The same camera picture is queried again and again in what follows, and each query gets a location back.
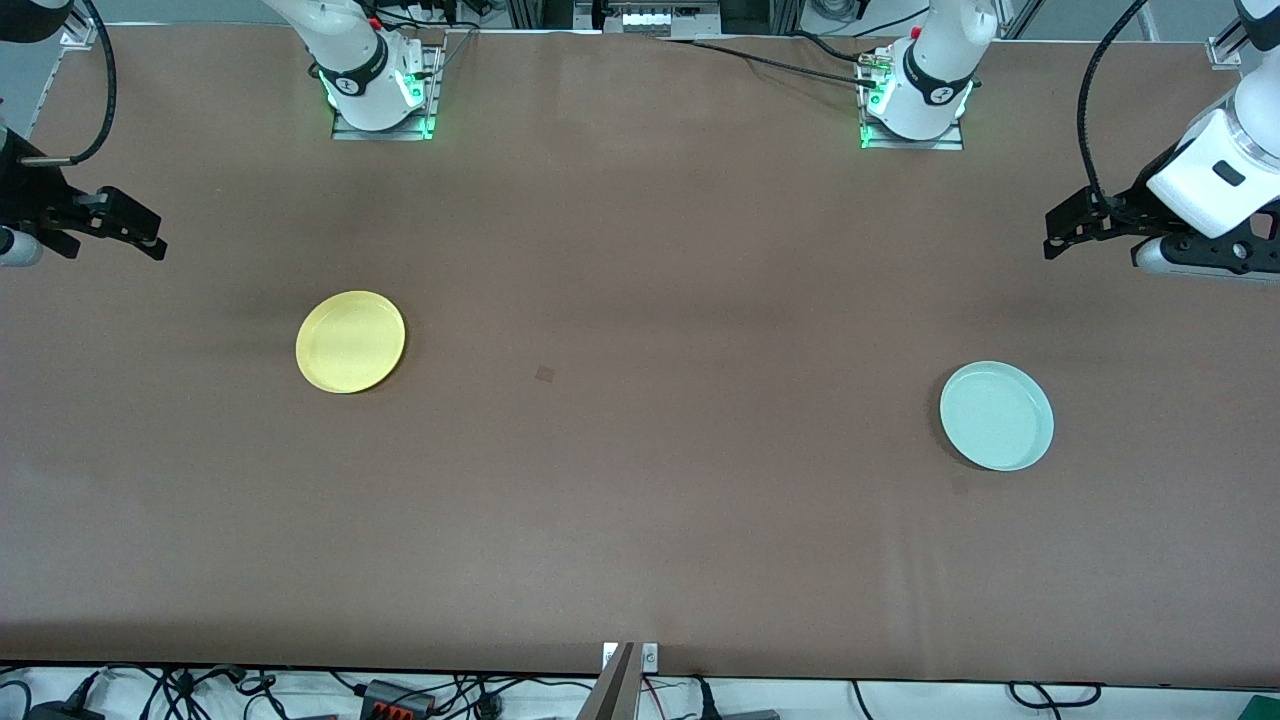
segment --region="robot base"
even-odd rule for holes
[[[877,47],[869,61],[854,67],[855,77],[876,82],[874,88],[858,88],[858,124],[863,147],[892,147],[899,150],[964,150],[964,136],[960,132],[960,115],[941,136],[932,140],[910,140],[888,129],[884,123],[868,111],[870,105],[881,102],[884,92],[893,83],[893,60],[888,47]]]
[[[431,140],[435,137],[435,115],[440,109],[440,82],[443,79],[444,46],[448,45],[445,36],[444,45],[422,46],[422,59],[417,68],[411,63],[411,70],[421,76],[420,81],[404,82],[404,92],[421,94],[425,101],[421,106],[411,111],[403,120],[383,131],[362,131],[343,119],[337,111],[333,113],[334,140],[392,140],[415,141]]]

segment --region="metal post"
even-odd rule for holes
[[[577,712],[577,720],[635,720],[643,673],[641,643],[620,644]]]

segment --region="white floor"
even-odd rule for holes
[[[93,667],[33,667],[0,675],[0,682],[20,679],[31,685],[35,702],[63,701]],[[339,720],[358,720],[361,700],[325,673],[273,671],[279,682],[273,692],[292,720],[335,715]],[[393,682],[407,688],[448,683],[449,675],[407,675],[393,673],[343,673],[351,683],[372,679]],[[756,710],[774,710],[781,720],[864,720],[854,700],[852,685],[840,680],[709,680],[722,715]],[[687,678],[654,678],[654,683],[672,684],[662,688],[664,716],[675,720],[701,711],[698,684]],[[90,694],[88,708],[102,712],[108,720],[133,720],[140,716],[154,680],[134,670],[111,670],[102,675]],[[1043,717],[1048,711],[1033,711],[1016,705],[1002,684],[989,683],[900,683],[861,682],[863,696],[874,720],[1016,720]],[[1060,700],[1076,700],[1087,694],[1080,688],[1048,691]],[[544,687],[522,683],[503,693],[503,720],[573,719],[588,691],[572,685]],[[1030,688],[1023,697],[1038,700]],[[1253,697],[1249,691],[1196,691],[1167,688],[1105,688],[1093,706],[1064,710],[1064,720],[1235,720]],[[201,685],[197,700],[214,720],[243,716],[246,698],[223,679]],[[440,701],[451,693],[442,692]],[[1268,697],[1280,700],[1280,693]],[[15,688],[0,691],[0,720],[22,719],[23,694]],[[247,720],[279,720],[266,702],[255,702]],[[653,700],[644,693],[637,706],[637,720],[660,720]],[[152,717],[163,719],[164,702],[152,706]]]

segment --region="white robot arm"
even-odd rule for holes
[[[1091,184],[1050,211],[1047,259],[1091,240],[1142,236],[1133,263],[1143,270],[1280,282],[1280,0],[1235,4],[1261,64],[1133,187],[1106,197]]]
[[[262,0],[302,36],[329,91],[352,127],[383,131],[422,106],[422,44],[374,29],[355,0]]]
[[[964,110],[998,27],[995,0],[932,0],[919,32],[890,46],[892,78],[867,111],[909,140],[941,136]]]

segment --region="power adapter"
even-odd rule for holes
[[[435,707],[433,696],[381,680],[357,688],[356,694],[365,698],[360,720],[426,720]]]

